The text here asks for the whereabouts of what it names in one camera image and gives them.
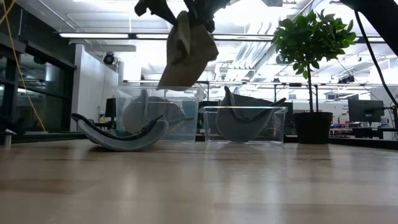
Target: gray cloth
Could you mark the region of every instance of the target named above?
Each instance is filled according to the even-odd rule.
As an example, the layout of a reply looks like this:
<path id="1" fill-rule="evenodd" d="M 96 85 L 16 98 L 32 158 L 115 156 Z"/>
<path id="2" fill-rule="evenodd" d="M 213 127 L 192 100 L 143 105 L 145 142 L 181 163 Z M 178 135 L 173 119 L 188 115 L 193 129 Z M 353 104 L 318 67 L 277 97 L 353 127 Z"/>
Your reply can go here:
<path id="1" fill-rule="evenodd" d="M 225 98 L 221 106 L 280 106 L 278 102 L 236 95 L 225 87 Z M 220 108 L 216 114 L 218 132 L 231 142 L 247 142 L 255 139 L 273 117 L 275 109 Z"/>
<path id="2" fill-rule="evenodd" d="M 78 121 L 78 125 L 91 142 L 104 146 L 107 149 L 121 152 L 141 151 L 155 144 L 166 133 L 167 128 L 169 127 L 168 122 L 158 120 L 154 127 L 145 136 L 139 139 L 121 141 L 102 135 L 82 120 Z"/>
<path id="3" fill-rule="evenodd" d="M 142 90 L 141 95 L 124 110 L 123 124 L 127 132 L 136 133 L 160 115 L 169 123 L 168 133 L 179 127 L 182 121 L 194 119 L 185 117 L 178 104 L 161 97 L 148 96 L 148 92 Z"/>
<path id="4" fill-rule="evenodd" d="M 178 25 L 167 38 L 167 65 L 159 81 L 159 89 L 191 87 L 218 55 L 217 46 L 202 24 L 190 26 L 188 14 L 182 11 Z M 184 91 L 186 88 L 173 90 Z"/>

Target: potted plant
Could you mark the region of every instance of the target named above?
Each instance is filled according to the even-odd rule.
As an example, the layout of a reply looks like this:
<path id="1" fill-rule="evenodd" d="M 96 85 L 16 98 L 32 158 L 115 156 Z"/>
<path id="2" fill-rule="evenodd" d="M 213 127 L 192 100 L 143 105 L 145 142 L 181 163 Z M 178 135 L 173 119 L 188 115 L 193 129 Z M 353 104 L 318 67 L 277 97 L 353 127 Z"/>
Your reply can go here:
<path id="1" fill-rule="evenodd" d="M 310 112 L 294 114 L 299 143 L 327 143 L 333 114 L 313 110 L 311 68 L 319 69 L 319 61 L 324 58 L 330 61 L 345 54 L 343 49 L 355 44 L 356 34 L 351 32 L 352 28 L 353 21 L 347 25 L 340 18 L 335 19 L 334 14 L 311 11 L 294 21 L 281 21 L 274 33 L 272 41 L 276 51 L 280 51 L 283 60 L 293 63 L 297 75 L 302 74 L 308 79 Z"/>

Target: green leaves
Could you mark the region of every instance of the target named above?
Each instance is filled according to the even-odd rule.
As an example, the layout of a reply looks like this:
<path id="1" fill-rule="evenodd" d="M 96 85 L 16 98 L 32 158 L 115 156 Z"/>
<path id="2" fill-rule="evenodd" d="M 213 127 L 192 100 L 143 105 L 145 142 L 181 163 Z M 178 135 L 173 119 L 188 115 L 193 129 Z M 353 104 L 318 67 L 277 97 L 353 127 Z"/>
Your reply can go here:
<path id="1" fill-rule="evenodd" d="M 324 10 L 320 14 L 310 11 L 306 16 L 297 16 L 294 21 L 285 19 L 279 24 L 272 40 L 275 49 L 304 78 L 308 78 L 310 67 L 319 69 L 319 61 L 337 58 L 345 54 L 343 49 L 355 44 L 353 21 L 344 24 L 334 14 L 324 15 Z"/>

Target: table surface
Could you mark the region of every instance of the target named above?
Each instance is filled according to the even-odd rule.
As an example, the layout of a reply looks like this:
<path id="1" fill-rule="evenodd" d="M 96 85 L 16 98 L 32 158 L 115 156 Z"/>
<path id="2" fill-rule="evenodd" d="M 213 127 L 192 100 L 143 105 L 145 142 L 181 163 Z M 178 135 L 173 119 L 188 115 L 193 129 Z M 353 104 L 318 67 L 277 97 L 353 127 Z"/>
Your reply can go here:
<path id="1" fill-rule="evenodd" d="M 88 140 L 0 152 L 0 223 L 398 223 L 398 153 Z"/>

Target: yellow cable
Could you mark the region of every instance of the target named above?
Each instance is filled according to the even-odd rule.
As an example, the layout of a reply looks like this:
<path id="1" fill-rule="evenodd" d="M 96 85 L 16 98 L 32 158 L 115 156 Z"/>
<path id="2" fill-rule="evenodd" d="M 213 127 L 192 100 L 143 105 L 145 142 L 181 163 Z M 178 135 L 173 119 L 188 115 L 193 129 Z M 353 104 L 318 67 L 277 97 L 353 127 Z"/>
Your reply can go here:
<path id="1" fill-rule="evenodd" d="M 8 14 L 11 12 L 12 7 L 15 4 L 15 0 L 12 0 L 10 7 L 8 8 L 7 12 L 4 14 L 4 16 L 0 19 L 0 24 L 2 24 L 2 22 L 4 21 L 4 19 L 6 18 L 6 16 L 8 16 Z"/>
<path id="2" fill-rule="evenodd" d="M 21 76 L 22 84 L 24 85 L 25 92 L 26 92 L 27 98 L 28 98 L 28 100 L 29 100 L 29 102 L 30 102 L 30 105 L 32 106 L 32 109 L 33 109 L 33 111 L 34 111 L 34 113 L 35 113 L 37 119 L 39 120 L 40 125 L 41 125 L 42 128 L 43 128 L 43 131 L 46 131 L 46 130 L 45 130 L 45 127 L 44 127 L 44 124 L 43 124 L 42 120 L 40 119 L 40 116 L 37 114 L 36 108 L 35 108 L 35 106 L 33 105 L 32 100 L 30 99 L 29 93 L 27 92 L 27 88 L 26 88 L 24 76 L 22 75 L 21 67 L 19 66 L 18 56 L 17 56 L 17 53 L 16 53 L 16 51 L 15 51 L 14 41 L 13 41 L 13 39 L 12 39 L 12 34 L 11 34 L 11 27 L 10 27 L 10 23 L 9 23 L 9 21 L 8 21 L 8 15 L 7 15 L 7 14 L 9 13 L 9 11 L 11 10 L 11 8 L 13 7 L 14 3 L 15 3 L 15 0 L 12 1 L 11 5 L 10 5 L 10 8 L 8 9 L 8 12 L 7 12 L 7 10 L 6 10 L 6 3 L 3 1 L 3 4 L 2 4 L 2 6 L 3 6 L 3 8 L 4 8 L 4 16 L 6 17 L 6 22 L 7 22 L 7 27 L 8 27 L 8 33 L 9 33 L 9 36 L 10 36 L 10 41 L 11 41 L 11 46 L 12 46 L 12 52 L 14 53 L 14 58 L 15 58 L 15 62 L 17 63 L 18 72 L 19 72 L 19 75 Z"/>

